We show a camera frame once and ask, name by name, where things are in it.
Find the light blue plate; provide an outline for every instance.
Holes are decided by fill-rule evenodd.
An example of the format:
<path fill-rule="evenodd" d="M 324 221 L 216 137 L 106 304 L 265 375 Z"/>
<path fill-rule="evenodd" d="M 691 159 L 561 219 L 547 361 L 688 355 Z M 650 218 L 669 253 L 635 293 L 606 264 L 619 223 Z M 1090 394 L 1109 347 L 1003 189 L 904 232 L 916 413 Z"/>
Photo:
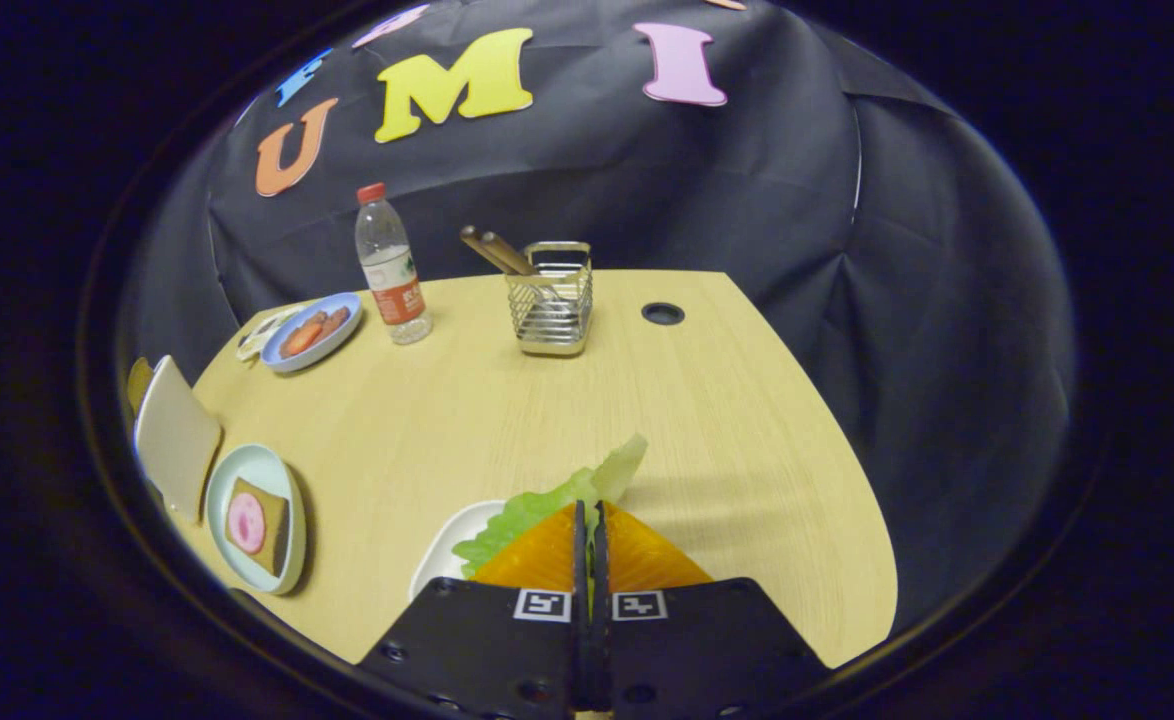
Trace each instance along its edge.
<path fill-rule="evenodd" d="M 285 560 L 281 564 L 281 577 L 277 578 L 262 565 L 245 556 L 231 538 L 227 537 L 227 507 L 231 505 L 231 489 L 236 478 L 241 478 L 263 492 L 284 497 L 289 502 L 289 538 L 285 544 Z M 209 475 L 209 487 L 204 496 L 204 520 L 212 533 L 212 544 L 222 553 L 227 565 L 236 571 L 250 587 L 274 594 L 289 592 L 298 583 L 303 573 L 303 559 L 306 553 L 306 520 L 303 511 L 303 497 L 298 492 L 298 483 L 290 473 L 285 462 L 262 445 L 241 445 L 218 462 L 218 466 Z"/>
<path fill-rule="evenodd" d="M 339 307 L 350 310 L 351 316 L 330 337 L 317 342 L 316 345 L 309 346 L 294 357 L 281 357 L 281 345 L 284 345 L 285 341 L 289 339 L 290 332 L 294 332 L 318 310 L 332 314 Z M 360 324 L 360 296 L 357 292 L 337 292 L 337 295 L 328 296 L 325 300 L 317 300 L 313 304 L 304 307 L 303 311 L 295 315 L 288 323 L 281 325 L 281 329 L 277 329 L 276 334 L 263 346 L 263 363 L 266 363 L 268 368 L 276 370 L 277 374 L 292 374 L 294 370 L 302 370 L 318 363 L 323 357 L 343 345 L 350 334 L 355 332 L 357 325 Z"/>

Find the wire basket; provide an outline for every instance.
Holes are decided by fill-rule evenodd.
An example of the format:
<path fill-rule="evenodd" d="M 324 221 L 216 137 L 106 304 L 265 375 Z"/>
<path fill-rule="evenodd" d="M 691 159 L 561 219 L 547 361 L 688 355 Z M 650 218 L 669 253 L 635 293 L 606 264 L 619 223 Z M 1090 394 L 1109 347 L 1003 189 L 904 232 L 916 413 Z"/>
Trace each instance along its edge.
<path fill-rule="evenodd" d="M 535 242 L 524 256 L 537 275 L 506 275 L 511 327 L 520 350 L 578 355 L 591 327 L 591 245 Z"/>

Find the blue plate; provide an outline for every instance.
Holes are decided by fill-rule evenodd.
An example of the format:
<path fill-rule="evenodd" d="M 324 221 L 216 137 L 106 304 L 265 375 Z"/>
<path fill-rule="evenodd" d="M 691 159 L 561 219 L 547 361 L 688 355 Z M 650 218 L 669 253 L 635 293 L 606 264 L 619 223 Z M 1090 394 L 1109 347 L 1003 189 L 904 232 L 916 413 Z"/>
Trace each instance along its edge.
<path fill-rule="evenodd" d="M 290 332 L 298 329 L 308 318 L 317 314 L 318 310 L 335 314 L 340 307 L 350 310 L 351 316 L 330 337 L 317 342 L 316 345 L 309 346 L 294 357 L 281 357 L 281 345 L 284 345 L 284 342 L 289 339 Z M 355 332 L 355 328 L 360 323 L 360 296 L 357 292 L 337 292 L 337 295 L 328 296 L 325 300 L 317 300 L 313 304 L 305 307 L 302 312 L 295 315 L 288 323 L 281 325 L 279 331 L 276 331 L 271 336 L 271 339 L 263 346 L 263 363 L 266 363 L 268 368 L 276 370 L 277 374 L 292 374 L 294 370 L 302 370 L 308 365 L 318 363 L 323 357 L 343 345 L 346 338 L 350 337 L 350 334 Z"/>

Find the bread slice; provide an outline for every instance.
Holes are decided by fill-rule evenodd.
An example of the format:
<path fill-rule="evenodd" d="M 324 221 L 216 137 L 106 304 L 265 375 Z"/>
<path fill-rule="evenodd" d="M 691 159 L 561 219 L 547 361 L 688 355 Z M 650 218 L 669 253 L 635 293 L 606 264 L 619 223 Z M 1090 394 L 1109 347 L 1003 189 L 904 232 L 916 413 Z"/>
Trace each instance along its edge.
<path fill-rule="evenodd" d="M 251 556 L 245 552 L 245 556 L 250 560 L 256 561 L 263 570 L 266 570 L 268 573 L 279 578 L 281 571 L 285 565 L 285 549 L 289 547 L 289 502 L 284 497 L 277 497 L 263 491 L 262 487 L 254 486 L 252 483 L 236 478 L 234 486 L 231 486 L 231 497 L 236 497 L 243 492 L 254 496 L 255 500 L 262 505 L 264 524 L 263 546 Z M 227 517 L 227 523 L 222 532 L 227 534 L 227 539 L 231 539 L 230 514 Z M 244 552 L 239 547 L 236 547 L 236 550 Z"/>

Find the yellow letter m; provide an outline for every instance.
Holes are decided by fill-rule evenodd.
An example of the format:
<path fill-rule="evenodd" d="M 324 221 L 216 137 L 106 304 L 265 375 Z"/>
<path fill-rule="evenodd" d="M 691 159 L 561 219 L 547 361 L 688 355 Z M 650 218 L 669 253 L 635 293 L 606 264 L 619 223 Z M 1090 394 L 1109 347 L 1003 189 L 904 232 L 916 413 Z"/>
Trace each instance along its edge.
<path fill-rule="evenodd" d="M 529 28 L 502 29 L 477 38 L 459 55 L 454 67 L 445 69 L 427 55 L 413 55 L 378 73 L 387 86 L 383 100 L 382 128 L 373 133 L 378 142 L 413 135 L 421 120 L 414 117 L 413 100 L 431 122 L 440 125 L 454 109 L 454 101 L 467 87 L 467 100 L 458 106 L 464 117 L 481 117 L 520 110 L 533 105 L 533 95 L 520 87 L 520 46 L 533 38 Z"/>

